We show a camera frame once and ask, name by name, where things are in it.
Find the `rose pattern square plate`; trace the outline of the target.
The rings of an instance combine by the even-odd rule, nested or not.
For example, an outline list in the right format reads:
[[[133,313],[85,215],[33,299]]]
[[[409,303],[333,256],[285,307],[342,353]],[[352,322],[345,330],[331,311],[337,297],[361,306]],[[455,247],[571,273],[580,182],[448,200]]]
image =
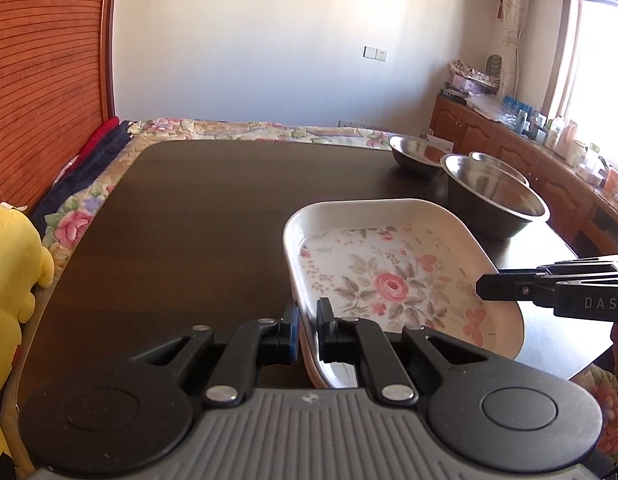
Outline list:
[[[510,359],[523,348],[520,307],[477,296],[477,280],[496,267],[442,206],[413,198],[311,204],[287,220],[283,248],[303,321],[303,359],[318,387],[357,383],[352,366],[319,358],[321,298],[338,318],[367,318],[385,332],[426,325]]]

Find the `wooden sideboard cabinet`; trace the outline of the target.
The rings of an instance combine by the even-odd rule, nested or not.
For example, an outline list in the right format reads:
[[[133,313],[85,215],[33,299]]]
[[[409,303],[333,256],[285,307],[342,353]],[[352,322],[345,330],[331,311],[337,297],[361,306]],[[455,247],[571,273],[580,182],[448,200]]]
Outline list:
[[[548,205],[549,226],[577,255],[618,254],[618,205],[548,148],[441,94],[429,130],[457,153],[485,153],[518,170]]]

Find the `near large steel bowl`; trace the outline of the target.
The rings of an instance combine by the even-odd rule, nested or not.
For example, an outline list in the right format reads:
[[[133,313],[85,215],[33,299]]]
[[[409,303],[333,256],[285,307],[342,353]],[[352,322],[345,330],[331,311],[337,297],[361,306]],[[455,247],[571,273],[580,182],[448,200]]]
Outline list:
[[[440,165],[450,210],[473,230],[505,240],[550,219],[549,207],[532,188],[488,162],[447,154]]]

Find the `middle steel bowl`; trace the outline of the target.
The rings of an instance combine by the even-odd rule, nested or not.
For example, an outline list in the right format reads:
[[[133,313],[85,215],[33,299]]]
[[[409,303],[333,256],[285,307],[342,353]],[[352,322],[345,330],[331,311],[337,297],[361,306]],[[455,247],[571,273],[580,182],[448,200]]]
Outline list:
[[[471,152],[469,154],[469,158],[472,158],[473,160],[477,160],[477,162],[486,162],[486,164],[490,166],[494,166],[502,170],[506,174],[510,174],[511,177],[522,182],[524,185],[526,186],[530,185],[530,182],[528,182],[524,174],[521,174],[517,169],[510,166],[506,162],[503,162],[503,160],[500,160],[497,157],[494,157],[492,155],[488,155],[482,152]]]

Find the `toiletry bottles on cabinet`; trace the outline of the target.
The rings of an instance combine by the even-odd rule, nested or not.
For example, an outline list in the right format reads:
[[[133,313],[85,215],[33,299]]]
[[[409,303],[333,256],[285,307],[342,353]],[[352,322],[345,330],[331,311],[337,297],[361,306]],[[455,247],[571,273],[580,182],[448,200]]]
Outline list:
[[[574,124],[566,126],[551,148],[502,128],[495,156],[524,174],[552,214],[585,206],[595,198],[618,208],[618,168],[593,145],[575,139],[574,132]]]

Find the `far steel bowl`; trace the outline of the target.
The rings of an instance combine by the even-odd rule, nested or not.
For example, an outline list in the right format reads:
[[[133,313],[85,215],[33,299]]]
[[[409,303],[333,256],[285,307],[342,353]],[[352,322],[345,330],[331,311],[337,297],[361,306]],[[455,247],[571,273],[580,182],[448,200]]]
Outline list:
[[[392,136],[388,144],[395,162],[411,174],[433,179],[443,171],[440,161],[446,152],[423,139]]]

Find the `stack of boxes on cabinet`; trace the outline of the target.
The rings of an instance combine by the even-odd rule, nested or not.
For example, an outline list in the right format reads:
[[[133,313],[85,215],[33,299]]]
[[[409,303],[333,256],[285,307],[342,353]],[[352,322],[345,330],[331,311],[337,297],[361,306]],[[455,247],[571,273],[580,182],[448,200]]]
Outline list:
[[[448,78],[443,88],[463,101],[473,96],[496,96],[500,77],[485,74],[461,60],[453,60],[448,63]]]

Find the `floral bed quilt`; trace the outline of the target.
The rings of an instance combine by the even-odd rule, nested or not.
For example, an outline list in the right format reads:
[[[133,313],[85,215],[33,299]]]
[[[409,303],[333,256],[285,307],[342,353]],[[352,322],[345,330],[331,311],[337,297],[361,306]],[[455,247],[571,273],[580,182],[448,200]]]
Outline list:
[[[389,132],[367,128],[285,126],[276,122],[210,122],[210,120],[184,118],[129,122],[128,132],[131,136],[130,142],[96,180],[85,190],[67,198],[55,214],[44,217],[46,231],[44,237],[41,237],[42,244],[54,259],[56,275],[62,274],[97,211],[114,191],[126,170],[146,148],[156,143],[175,140],[270,141],[353,146],[387,151],[391,137]],[[68,162],[53,185],[76,160],[81,162],[100,139],[85,144],[84,151]]]

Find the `red and navy blanket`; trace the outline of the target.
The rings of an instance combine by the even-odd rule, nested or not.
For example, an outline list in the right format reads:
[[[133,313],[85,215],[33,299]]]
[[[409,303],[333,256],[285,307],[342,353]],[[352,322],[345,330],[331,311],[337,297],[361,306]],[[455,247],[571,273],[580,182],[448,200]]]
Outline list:
[[[88,188],[130,142],[128,127],[129,122],[125,120],[108,131],[93,150],[81,162],[76,160],[43,196],[31,214],[31,221],[40,237],[44,237],[46,231],[44,217],[55,214],[67,198]]]

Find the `yellow plush toy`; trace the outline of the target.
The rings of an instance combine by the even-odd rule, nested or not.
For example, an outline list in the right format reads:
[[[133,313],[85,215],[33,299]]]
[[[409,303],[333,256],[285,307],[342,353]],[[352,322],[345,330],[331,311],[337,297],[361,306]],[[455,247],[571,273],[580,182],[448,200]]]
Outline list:
[[[0,203],[0,391],[17,361],[21,326],[36,308],[32,288],[50,287],[54,260],[19,209]]]

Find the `patterned window curtain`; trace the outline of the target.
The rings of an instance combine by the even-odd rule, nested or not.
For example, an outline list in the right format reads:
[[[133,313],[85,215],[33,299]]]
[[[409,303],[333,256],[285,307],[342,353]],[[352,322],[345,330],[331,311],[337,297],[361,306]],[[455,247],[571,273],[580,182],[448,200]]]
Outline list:
[[[499,96],[518,95],[522,42],[530,0],[501,0],[502,50]]]

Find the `white wall socket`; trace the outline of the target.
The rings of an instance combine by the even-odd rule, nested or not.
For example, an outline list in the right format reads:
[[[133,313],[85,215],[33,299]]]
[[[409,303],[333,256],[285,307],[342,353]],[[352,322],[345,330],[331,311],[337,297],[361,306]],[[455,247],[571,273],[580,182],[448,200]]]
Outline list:
[[[369,60],[385,62],[387,59],[387,51],[373,47],[365,47],[363,49],[363,56]]]

